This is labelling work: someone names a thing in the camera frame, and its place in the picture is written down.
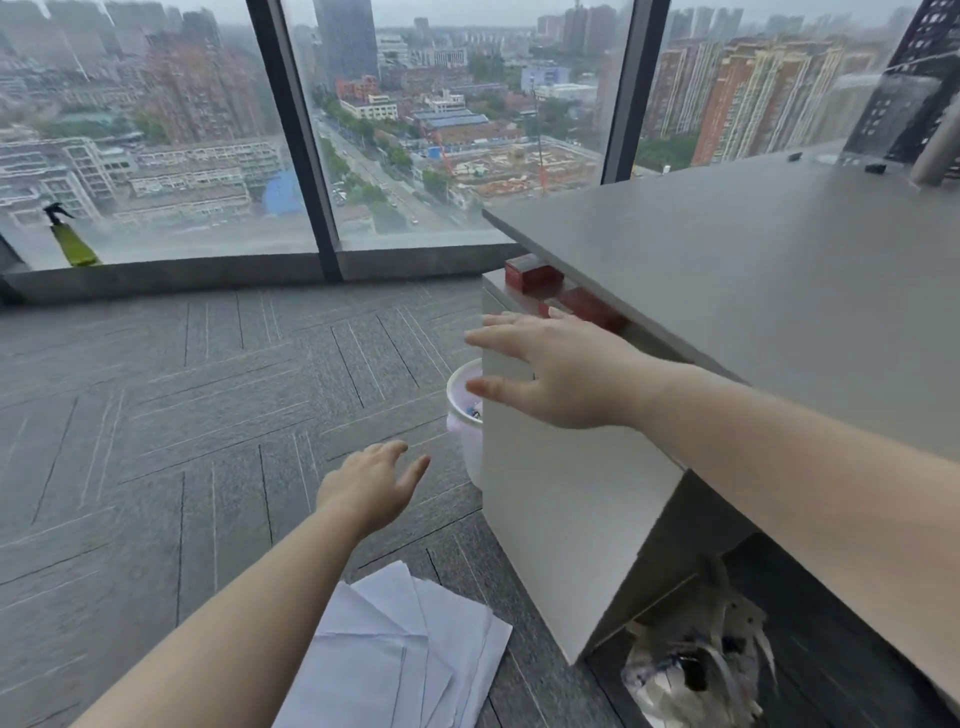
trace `trash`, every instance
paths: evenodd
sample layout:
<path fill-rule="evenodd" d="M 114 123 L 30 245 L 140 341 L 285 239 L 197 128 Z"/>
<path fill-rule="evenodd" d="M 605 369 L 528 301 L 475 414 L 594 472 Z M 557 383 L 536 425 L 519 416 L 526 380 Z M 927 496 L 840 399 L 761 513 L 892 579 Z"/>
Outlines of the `trash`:
<path fill-rule="evenodd" d="M 762 653 L 777 683 L 763 611 L 730 586 L 719 557 L 705 560 L 692 596 L 659 623 L 631 622 L 623 684 L 647 716 L 684 728 L 746 728 Z"/>

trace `glass window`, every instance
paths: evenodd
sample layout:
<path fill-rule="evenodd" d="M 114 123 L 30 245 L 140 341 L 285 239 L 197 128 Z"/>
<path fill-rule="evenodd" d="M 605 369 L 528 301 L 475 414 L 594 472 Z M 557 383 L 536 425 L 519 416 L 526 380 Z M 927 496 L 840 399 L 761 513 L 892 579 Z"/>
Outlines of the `glass window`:
<path fill-rule="evenodd" d="M 104 262 L 317 250 L 243 0 L 41 5 L 0 3 L 0 233 L 29 264 L 67 264 L 54 201 Z"/>
<path fill-rule="evenodd" d="M 284 0 L 343 241 L 599 183 L 633 7 L 570 6 Z"/>
<path fill-rule="evenodd" d="M 875 93 L 916 2 L 761 6 L 671 7 L 635 178 L 812 145 L 840 152 L 864 110 L 883 108 Z"/>

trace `road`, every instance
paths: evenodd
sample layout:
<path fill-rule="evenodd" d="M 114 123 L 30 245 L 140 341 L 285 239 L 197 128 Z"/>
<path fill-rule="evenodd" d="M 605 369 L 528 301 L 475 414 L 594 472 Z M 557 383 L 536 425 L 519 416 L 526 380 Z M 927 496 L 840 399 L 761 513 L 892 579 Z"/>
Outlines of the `road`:
<path fill-rule="evenodd" d="M 396 200 L 396 208 L 403 213 L 404 217 L 419 220 L 420 227 L 430 231 L 453 231 L 460 228 L 445 215 L 435 212 L 429 205 L 414 197 L 402 184 L 388 175 L 377 162 L 364 157 L 359 149 L 330 127 L 321 116 L 315 115 L 313 118 L 317 124 L 317 131 L 333 142 L 337 154 L 345 158 L 350 170 L 367 182 L 379 185 L 388 191 L 389 196 Z"/>

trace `blue roof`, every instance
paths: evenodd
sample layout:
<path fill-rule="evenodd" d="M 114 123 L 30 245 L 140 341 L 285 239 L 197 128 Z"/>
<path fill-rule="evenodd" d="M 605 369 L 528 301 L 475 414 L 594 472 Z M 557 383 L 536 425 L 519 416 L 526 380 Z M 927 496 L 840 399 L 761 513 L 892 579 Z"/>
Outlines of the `blue roof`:
<path fill-rule="evenodd" d="M 470 109 L 455 109 L 453 111 L 415 111 L 411 114 L 419 121 L 433 121 L 434 119 L 448 119 L 451 116 L 476 116 Z"/>
<path fill-rule="evenodd" d="M 445 127 L 464 127 L 468 124 L 486 124 L 490 119 L 487 114 L 472 113 L 470 116 L 454 116 L 446 119 L 436 119 L 428 121 L 427 126 L 434 129 L 444 129 Z"/>

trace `green object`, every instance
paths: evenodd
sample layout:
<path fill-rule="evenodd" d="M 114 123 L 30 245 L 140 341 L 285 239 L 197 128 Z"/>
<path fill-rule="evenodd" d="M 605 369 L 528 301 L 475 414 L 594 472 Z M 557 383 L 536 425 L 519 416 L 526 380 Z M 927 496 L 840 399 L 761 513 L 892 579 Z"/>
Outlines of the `green object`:
<path fill-rule="evenodd" d="M 88 265 L 102 265 L 100 258 L 90 250 L 90 247 L 81 240 L 77 232 L 64 223 L 57 215 L 66 215 L 72 218 L 69 212 L 63 209 L 60 203 L 53 203 L 43 209 L 50 218 L 50 231 L 60 243 L 60 249 L 66 261 L 74 268 L 83 268 Z"/>

